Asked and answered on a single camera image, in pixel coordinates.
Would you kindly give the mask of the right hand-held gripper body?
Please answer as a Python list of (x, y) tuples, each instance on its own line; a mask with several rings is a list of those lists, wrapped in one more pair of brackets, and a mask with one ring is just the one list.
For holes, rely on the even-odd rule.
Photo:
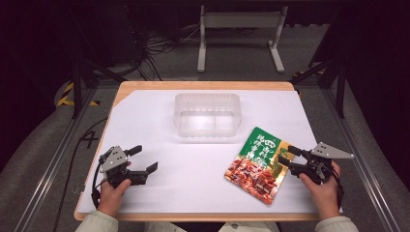
[(333, 159), (354, 158), (353, 154), (341, 151), (323, 142), (318, 143), (309, 151), (310, 156), (306, 159), (305, 164), (293, 163), (299, 175), (305, 173), (317, 185), (326, 183), (335, 174), (335, 169), (332, 166)]

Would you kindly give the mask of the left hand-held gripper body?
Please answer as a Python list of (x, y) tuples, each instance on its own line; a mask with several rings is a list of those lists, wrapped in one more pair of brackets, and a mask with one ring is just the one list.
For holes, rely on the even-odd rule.
[(123, 150), (120, 146), (113, 146), (100, 156), (99, 172), (115, 189), (124, 180), (129, 179), (131, 173), (128, 169), (130, 155), (129, 150)]

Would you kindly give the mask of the green and red food pouch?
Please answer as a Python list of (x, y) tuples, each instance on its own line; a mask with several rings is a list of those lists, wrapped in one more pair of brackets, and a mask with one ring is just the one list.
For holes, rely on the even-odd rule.
[(288, 167), (279, 158), (293, 160), (290, 144), (255, 127), (239, 155), (232, 161), (224, 177), (245, 192), (271, 205), (287, 173)]

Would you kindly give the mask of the clear plastic container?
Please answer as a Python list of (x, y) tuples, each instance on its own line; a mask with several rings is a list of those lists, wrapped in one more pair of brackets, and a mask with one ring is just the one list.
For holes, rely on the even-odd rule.
[(235, 136), (242, 122), (240, 97), (226, 93), (178, 94), (174, 126), (182, 137)]

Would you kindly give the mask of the person's right hand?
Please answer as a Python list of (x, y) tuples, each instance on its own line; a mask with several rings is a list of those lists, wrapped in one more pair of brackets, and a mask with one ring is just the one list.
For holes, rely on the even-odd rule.
[(337, 181), (334, 177), (322, 185), (316, 185), (305, 173), (301, 173), (299, 179), (310, 192), (320, 220), (340, 216), (337, 204)]

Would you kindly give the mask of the person's left hand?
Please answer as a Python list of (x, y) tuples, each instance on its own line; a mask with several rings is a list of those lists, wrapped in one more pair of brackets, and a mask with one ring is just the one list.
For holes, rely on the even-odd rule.
[(116, 218), (122, 205), (122, 196), (131, 186), (131, 180), (124, 180), (117, 188), (114, 188), (108, 181), (101, 182), (101, 198), (98, 211)]

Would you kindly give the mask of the white table mat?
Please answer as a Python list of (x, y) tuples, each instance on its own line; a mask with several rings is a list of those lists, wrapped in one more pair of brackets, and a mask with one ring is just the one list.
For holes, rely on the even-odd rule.
[(307, 115), (294, 91), (241, 91), (242, 122), (232, 137), (185, 138), (174, 126), (174, 91), (134, 91), (113, 107), (101, 150), (142, 146), (132, 169), (155, 163), (143, 186), (129, 188), (124, 214), (289, 213), (316, 209), (304, 184), (287, 175), (277, 197), (266, 205), (227, 181), (224, 173), (254, 128), (305, 150), (316, 145)]

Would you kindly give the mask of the person's light jacket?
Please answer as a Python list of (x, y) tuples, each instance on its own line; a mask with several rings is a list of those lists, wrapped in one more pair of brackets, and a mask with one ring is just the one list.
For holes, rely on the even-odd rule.
[(275, 222), (147, 222), (144, 232), (281, 232)]

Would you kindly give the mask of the yellow black hazard tape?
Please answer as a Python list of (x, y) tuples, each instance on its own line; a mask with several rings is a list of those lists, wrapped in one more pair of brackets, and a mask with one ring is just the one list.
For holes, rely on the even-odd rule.
[(69, 99), (69, 94), (71, 93), (72, 90), (73, 90), (73, 83), (69, 82), (67, 86), (65, 87), (63, 94), (61, 98), (58, 100), (57, 104), (74, 106), (74, 101)]

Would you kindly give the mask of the white metal stand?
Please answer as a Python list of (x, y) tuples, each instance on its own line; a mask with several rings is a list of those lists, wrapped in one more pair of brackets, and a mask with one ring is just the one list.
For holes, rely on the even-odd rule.
[(200, 8), (200, 45), (198, 50), (197, 71), (205, 72), (206, 30), (208, 28), (272, 28), (274, 37), (267, 41), (271, 56), (278, 73), (284, 73), (284, 65), (278, 53), (278, 41), (287, 16), (287, 7), (273, 12), (206, 12)]

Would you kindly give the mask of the aluminium floor rail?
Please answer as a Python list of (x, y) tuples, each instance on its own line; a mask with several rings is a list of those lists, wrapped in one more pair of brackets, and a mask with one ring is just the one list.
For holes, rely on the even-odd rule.
[(353, 158), (353, 163), (358, 171), (361, 180), (365, 186), (366, 192), (372, 202), (373, 207), (376, 210), (377, 215), (379, 216), (385, 230), (387, 232), (401, 232), (388, 203), (381, 192), (380, 185), (376, 180), (373, 172), (370, 170), (366, 161), (362, 158), (361, 152), (359, 151), (356, 142), (354, 141), (353, 134), (348, 127), (347, 122), (339, 116), (336, 107), (336, 99), (333, 97), (333, 94), (330, 90), (323, 90), (322, 95), (331, 108), (331, 111), (336, 118), (337, 124), (343, 134), (343, 137), (355, 156)]
[(87, 89), (84, 91), (84, 96), (80, 98), (80, 109), (78, 110), (75, 117), (69, 121), (67, 128), (64, 132), (62, 140), (60, 141), (56, 151), (54, 152), (50, 162), (42, 178), (39, 180), (34, 193), (31, 196), (29, 203), (27, 204), (22, 216), (20, 217), (18, 224), (15, 226), (14, 232), (28, 232), (34, 217), (41, 208), (44, 199), (53, 184), (55, 176), (57, 175), (60, 166), (63, 162), (65, 152), (73, 138), (73, 135), (78, 128), (78, 125), (86, 112), (86, 109), (94, 98), (96, 89)]

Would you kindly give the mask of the black metal frame stand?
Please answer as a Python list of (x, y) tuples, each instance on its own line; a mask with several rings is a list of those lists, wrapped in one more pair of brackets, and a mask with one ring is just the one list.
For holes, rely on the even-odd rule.
[(125, 81), (124, 77), (110, 71), (107, 68), (97, 64), (84, 57), (84, 51), (81, 46), (81, 28), (76, 21), (71, 9), (68, 9), (68, 21), (70, 26), (67, 27), (68, 44), (71, 46), (70, 57), (73, 61), (73, 91), (74, 91), (74, 112), (73, 118), (79, 117), (85, 103), (82, 98), (82, 83), (85, 83), (87, 89), (96, 89), (99, 81), (94, 75), (94, 70), (105, 74), (108, 78), (122, 83)]
[(343, 103), (345, 77), (343, 59), (346, 49), (343, 47), (343, 34), (349, 29), (349, 10), (340, 8), (331, 21), (322, 41), (314, 52), (305, 72), (295, 72), (290, 83), (297, 83), (313, 76), (320, 71), (323, 74), (317, 84), (321, 89), (329, 89), (335, 80), (337, 81), (336, 110), (338, 116), (343, 119)]

